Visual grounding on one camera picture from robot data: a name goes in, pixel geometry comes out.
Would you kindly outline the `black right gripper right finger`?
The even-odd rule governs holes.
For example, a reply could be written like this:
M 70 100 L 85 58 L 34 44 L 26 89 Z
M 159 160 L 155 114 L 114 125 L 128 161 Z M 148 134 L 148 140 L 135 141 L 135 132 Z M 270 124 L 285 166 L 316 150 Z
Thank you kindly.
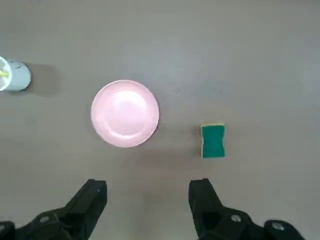
M 226 207 L 207 178 L 191 180 L 188 202 L 199 240 L 301 240 L 303 236 L 290 223 L 270 219 L 255 224 L 240 210 Z

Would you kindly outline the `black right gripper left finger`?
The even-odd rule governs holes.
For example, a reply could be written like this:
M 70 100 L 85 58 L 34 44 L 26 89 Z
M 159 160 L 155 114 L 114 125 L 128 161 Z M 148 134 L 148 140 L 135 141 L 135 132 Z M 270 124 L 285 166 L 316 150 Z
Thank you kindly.
M 2 240 L 88 240 L 108 201 L 105 180 L 89 179 L 61 208 L 37 215 L 16 227 L 12 221 L 0 223 Z

